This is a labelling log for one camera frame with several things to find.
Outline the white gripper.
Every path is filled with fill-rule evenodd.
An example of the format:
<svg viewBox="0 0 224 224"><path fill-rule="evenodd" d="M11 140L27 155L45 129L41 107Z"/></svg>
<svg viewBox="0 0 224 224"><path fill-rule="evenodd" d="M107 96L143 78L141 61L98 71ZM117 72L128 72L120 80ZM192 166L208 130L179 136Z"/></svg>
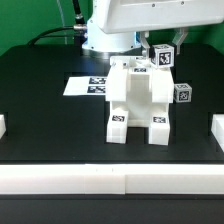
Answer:
<svg viewBox="0 0 224 224"><path fill-rule="evenodd" d="M142 55L150 58L148 31L176 30L176 54L188 28L224 21L224 0L97 0L96 23L105 33L140 32Z"/></svg>

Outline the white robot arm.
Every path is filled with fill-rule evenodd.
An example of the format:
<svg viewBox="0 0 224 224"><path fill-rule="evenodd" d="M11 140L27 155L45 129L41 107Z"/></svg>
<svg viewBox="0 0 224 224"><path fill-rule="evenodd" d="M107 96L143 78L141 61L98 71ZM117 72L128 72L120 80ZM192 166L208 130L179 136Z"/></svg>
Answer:
<svg viewBox="0 0 224 224"><path fill-rule="evenodd" d="M224 21L224 0L93 0L85 53L129 52L137 32L185 28Z"/></svg>

